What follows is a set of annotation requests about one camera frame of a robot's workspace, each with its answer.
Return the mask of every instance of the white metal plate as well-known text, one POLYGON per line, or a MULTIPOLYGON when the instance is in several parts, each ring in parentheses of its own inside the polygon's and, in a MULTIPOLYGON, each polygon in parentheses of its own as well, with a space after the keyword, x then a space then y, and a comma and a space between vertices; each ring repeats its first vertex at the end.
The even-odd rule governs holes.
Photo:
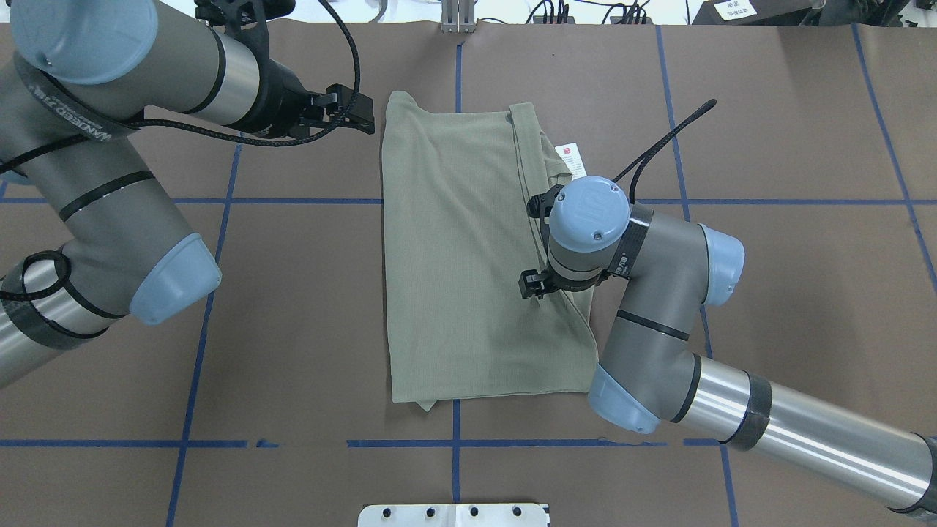
POLYGON ((358 527, 549 527, 547 510, 546 504, 368 505, 358 527), (520 516, 514 514, 516 507, 520 516))

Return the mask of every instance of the clothing label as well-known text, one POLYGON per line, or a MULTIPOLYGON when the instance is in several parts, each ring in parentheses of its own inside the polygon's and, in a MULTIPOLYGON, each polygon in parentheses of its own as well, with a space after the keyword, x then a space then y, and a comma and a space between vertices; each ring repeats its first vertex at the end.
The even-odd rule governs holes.
POLYGON ((715 8, 719 11, 719 16, 721 16, 723 20, 743 19, 758 14, 758 11, 755 11, 755 8, 751 6, 749 0, 722 2, 716 4, 715 8))
POLYGON ((561 144, 556 147, 557 154, 566 161, 566 166, 570 168, 573 179, 586 177, 586 166, 583 165, 583 159, 579 156, 579 146, 576 143, 561 144))

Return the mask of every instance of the green fabric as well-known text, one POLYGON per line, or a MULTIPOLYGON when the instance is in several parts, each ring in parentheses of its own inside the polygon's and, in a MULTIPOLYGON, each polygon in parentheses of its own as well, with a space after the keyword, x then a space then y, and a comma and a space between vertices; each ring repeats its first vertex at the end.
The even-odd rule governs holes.
POLYGON ((393 92, 381 161, 392 400, 588 391, 592 291, 517 285, 546 267, 528 198, 570 181, 533 105, 435 114, 393 92))

